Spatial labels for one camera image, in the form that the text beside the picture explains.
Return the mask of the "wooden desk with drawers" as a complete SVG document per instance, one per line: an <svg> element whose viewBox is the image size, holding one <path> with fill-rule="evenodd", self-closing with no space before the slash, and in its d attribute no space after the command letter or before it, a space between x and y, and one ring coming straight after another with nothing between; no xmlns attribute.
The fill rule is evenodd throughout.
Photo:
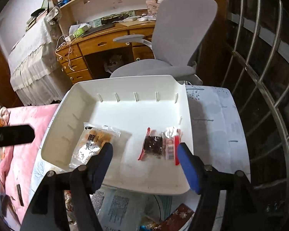
<svg viewBox="0 0 289 231"><path fill-rule="evenodd" d="M117 67L142 59L153 59L153 52L144 44L118 43L113 39L130 34L143 34L144 38L150 41L154 27L153 21L132 26L117 23L112 28L79 37L70 44L65 43L56 51L62 66L61 71L76 84L80 81L108 78L110 72Z"/></svg>

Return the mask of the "dark red snowflake packet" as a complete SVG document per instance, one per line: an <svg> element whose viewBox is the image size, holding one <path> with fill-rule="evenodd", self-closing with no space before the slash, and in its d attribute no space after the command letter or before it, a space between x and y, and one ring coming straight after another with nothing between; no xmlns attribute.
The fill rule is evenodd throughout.
<svg viewBox="0 0 289 231"><path fill-rule="evenodd" d="M171 213L168 218L165 219L165 221L163 221L153 230L184 230L188 226L189 220L193 216L194 211L182 203Z"/></svg>

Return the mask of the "dark date candy packet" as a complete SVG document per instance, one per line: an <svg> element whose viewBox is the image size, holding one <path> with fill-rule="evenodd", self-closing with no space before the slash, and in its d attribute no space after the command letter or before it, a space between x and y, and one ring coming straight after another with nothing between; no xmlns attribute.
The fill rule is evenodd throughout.
<svg viewBox="0 0 289 231"><path fill-rule="evenodd" d="M173 161L175 166L180 165L178 145L181 137L181 130L175 127L167 127L161 132L148 127L138 160L144 161L148 155L151 155L158 159Z"/></svg>

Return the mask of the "grey office chair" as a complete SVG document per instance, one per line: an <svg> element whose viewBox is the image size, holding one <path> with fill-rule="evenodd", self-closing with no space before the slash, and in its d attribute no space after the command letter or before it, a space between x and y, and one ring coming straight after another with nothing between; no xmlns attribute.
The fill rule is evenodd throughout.
<svg viewBox="0 0 289 231"><path fill-rule="evenodd" d="M168 74L177 81L202 85L196 75L195 56L217 9L215 0L164 0L158 9L151 41L142 34L113 39L118 43L142 43L155 57L124 65L112 72L111 77Z"/></svg>

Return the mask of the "orange cracker clear pack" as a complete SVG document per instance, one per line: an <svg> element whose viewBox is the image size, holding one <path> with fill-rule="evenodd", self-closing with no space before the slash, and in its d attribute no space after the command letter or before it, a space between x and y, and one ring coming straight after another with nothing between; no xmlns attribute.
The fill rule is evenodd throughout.
<svg viewBox="0 0 289 231"><path fill-rule="evenodd" d="M107 125L85 122L83 126L83 132L71 155L69 168L86 165L91 157L100 153L104 144L113 143L121 135L119 129Z"/></svg>

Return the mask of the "black keyboard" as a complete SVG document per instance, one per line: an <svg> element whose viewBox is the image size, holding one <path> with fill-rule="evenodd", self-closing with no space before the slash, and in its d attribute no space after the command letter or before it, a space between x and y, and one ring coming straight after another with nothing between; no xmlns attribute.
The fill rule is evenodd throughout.
<svg viewBox="0 0 289 231"><path fill-rule="evenodd" d="M87 30L82 36L85 37L85 36L87 36L87 35L91 35L91 34L94 34L94 33L97 33L97 32L103 31L103 30L106 30L106 29L113 28L114 26L115 26L114 23L107 23L107 24L98 26L98 27L96 27L96 28L90 28L90 29Z"/></svg>

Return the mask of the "lace covered cabinet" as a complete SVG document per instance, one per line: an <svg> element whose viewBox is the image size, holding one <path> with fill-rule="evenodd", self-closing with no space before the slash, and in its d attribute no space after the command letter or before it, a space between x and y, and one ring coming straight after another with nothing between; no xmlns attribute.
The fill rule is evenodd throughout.
<svg viewBox="0 0 289 231"><path fill-rule="evenodd" d="M11 51L8 57L10 84L25 106L60 101L72 87L55 53L60 36L59 26L43 18Z"/></svg>

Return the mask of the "steel window grille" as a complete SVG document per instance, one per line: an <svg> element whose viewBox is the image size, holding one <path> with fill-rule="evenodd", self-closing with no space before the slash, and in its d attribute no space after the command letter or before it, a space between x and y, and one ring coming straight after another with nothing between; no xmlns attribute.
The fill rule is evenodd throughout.
<svg viewBox="0 0 289 231"><path fill-rule="evenodd" d="M229 0L221 85L241 118L251 181L271 225L289 220L289 7Z"/></svg>

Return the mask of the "light blue white pouch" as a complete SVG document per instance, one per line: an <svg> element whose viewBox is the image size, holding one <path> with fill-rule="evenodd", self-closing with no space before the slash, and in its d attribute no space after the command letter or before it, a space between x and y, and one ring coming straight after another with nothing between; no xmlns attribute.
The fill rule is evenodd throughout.
<svg viewBox="0 0 289 231"><path fill-rule="evenodd" d="M91 201L103 230L140 230L163 217L158 197L102 187Z"/></svg>

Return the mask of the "pink quilt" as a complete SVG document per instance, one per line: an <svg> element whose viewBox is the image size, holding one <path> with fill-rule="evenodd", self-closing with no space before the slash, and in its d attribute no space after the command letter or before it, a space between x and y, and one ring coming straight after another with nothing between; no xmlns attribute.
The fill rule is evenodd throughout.
<svg viewBox="0 0 289 231"><path fill-rule="evenodd" d="M19 230L29 206L31 178L38 150L58 104L7 109L9 126L29 124L35 131L32 143L0 148L0 201L8 198L4 222Z"/></svg>

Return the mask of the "printed blue-white tablecloth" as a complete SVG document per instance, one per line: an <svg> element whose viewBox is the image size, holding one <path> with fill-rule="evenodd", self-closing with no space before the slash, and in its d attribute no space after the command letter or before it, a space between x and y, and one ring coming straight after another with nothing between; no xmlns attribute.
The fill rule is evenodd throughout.
<svg viewBox="0 0 289 231"><path fill-rule="evenodd" d="M194 153L218 171L242 170L250 175L245 134L236 105L226 88L187 85L192 120ZM167 218L181 203L196 209L200 196L191 190L178 196L158 197Z"/></svg>

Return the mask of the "white plastic storage bin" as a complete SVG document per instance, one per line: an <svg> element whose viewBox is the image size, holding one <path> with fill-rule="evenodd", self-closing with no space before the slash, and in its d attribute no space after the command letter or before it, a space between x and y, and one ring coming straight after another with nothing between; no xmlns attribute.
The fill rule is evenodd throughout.
<svg viewBox="0 0 289 231"><path fill-rule="evenodd" d="M190 187L182 168L173 161L138 157L148 129L157 133L180 130L182 141L193 146L186 87L173 77L135 76L83 81L74 84L58 106L41 146L42 159L69 171L73 150L84 123L118 129L114 155L104 185L126 190L177 195Z"/></svg>

